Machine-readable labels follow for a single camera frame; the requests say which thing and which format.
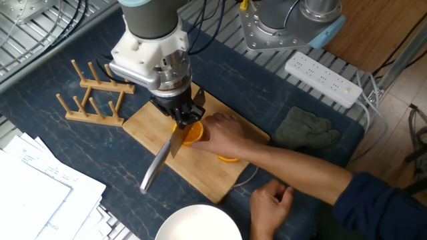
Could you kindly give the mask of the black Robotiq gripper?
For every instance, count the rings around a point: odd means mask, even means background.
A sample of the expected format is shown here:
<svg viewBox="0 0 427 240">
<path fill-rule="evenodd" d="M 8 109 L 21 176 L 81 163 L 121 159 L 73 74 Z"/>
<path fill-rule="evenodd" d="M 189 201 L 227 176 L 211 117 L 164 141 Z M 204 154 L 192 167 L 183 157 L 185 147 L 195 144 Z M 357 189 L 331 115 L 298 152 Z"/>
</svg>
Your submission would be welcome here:
<svg viewBox="0 0 427 240">
<path fill-rule="evenodd" d="M 159 97 L 154 95 L 150 97 L 149 101 L 182 129 L 200 121 L 205 113 L 203 103 L 193 102 L 191 87 L 173 97 Z"/>
</svg>

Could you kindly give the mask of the person's right hand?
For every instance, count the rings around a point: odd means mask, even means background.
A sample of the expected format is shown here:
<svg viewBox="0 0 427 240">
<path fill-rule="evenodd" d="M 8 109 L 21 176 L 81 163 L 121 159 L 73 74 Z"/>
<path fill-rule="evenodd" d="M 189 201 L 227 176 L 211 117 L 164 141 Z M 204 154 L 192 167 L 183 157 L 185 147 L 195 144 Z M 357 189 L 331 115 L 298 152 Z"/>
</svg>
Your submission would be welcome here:
<svg viewBox="0 0 427 240">
<path fill-rule="evenodd" d="M 254 142 L 246 138 L 236 117 L 214 113 L 203 120 L 203 125 L 207 128 L 209 139 L 194 143 L 193 148 L 222 157 L 251 161 L 250 147 Z"/>
</svg>

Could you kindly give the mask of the person's left hand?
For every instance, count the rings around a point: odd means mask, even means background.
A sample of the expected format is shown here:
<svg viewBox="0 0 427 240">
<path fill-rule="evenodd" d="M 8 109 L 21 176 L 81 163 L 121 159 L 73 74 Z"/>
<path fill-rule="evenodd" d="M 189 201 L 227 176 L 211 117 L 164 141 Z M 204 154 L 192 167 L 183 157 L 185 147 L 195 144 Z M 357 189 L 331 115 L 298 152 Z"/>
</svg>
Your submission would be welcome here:
<svg viewBox="0 0 427 240">
<path fill-rule="evenodd" d="M 290 213 L 293 199 L 294 188 L 275 179 L 255 190 L 250 199 L 253 231 L 273 234 Z"/>
</svg>

